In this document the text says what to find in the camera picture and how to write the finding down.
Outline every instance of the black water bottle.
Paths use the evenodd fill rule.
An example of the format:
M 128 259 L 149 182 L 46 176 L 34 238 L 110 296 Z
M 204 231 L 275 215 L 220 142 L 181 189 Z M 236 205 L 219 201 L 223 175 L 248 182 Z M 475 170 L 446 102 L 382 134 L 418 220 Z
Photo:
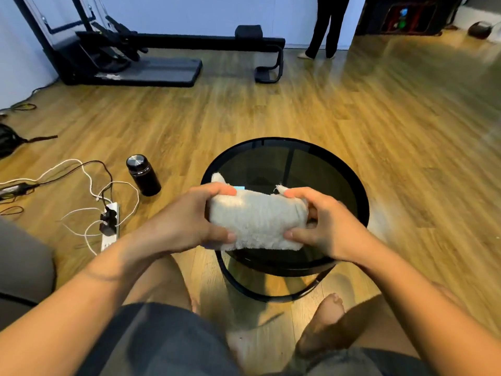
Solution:
M 142 154 L 135 154 L 127 159 L 127 168 L 144 196 L 157 195 L 162 186 L 148 159 Z

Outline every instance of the shoe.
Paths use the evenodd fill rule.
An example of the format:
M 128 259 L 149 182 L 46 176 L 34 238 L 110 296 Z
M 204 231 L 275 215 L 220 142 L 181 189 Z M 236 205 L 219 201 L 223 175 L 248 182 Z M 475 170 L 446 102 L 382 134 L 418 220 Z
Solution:
M 297 57 L 301 59 L 310 59 L 311 61 L 313 60 L 313 58 L 310 58 L 309 56 L 306 55 L 306 51 L 300 53 Z

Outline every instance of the gray sofa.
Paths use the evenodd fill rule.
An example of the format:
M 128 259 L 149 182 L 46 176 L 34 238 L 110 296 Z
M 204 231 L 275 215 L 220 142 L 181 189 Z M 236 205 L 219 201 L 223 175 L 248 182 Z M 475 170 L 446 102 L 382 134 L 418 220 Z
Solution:
M 52 251 L 0 218 L 0 330 L 47 298 L 55 277 Z

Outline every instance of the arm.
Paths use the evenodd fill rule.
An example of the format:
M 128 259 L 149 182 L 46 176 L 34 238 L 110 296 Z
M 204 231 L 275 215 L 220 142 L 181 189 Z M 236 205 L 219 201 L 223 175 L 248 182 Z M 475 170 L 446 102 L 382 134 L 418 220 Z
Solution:
M 135 281 L 162 253 L 205 240 L 234 241 L 234 234 L 204 218 L 206 202 L 216 194 L 236 191 L 222 183 L 192 189 L 0 332 L 0 374 L 74 374 Z
M 374 237 L 341 203 L 310 188 L 290 189 L 285 195 L 307 199 L 310 216 L 318 220 L 316 228 L 294 228 L 285 238 L 360 266 L 378 285 L 421 357 L 439 375 L 501 374 L 501 342 Z

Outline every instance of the fingernail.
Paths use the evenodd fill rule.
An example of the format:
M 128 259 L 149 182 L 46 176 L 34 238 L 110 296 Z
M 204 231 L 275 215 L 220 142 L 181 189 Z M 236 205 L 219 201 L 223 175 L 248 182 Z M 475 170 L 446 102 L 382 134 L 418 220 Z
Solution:
M 229 243 L 234 243 L 236 241 L 236 235 L 233 232 L 228 232 L 228 238 L 226 242 Z

